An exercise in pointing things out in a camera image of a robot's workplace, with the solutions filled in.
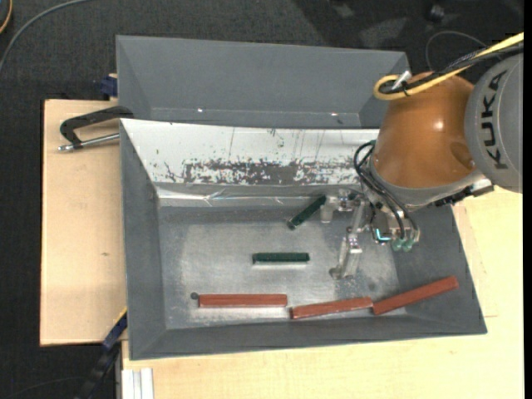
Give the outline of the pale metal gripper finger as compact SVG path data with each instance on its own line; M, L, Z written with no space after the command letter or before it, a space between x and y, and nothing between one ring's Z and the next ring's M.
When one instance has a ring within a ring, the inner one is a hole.
M324 204L320 207L320 220L322 223L330 223L333 214L338 212L351 212L355 207L356 193L347 195L327 195Z
M338 263L329 270L333 279L343 279L353 276L360 262L362 248L356 235L346 235L340 247Z

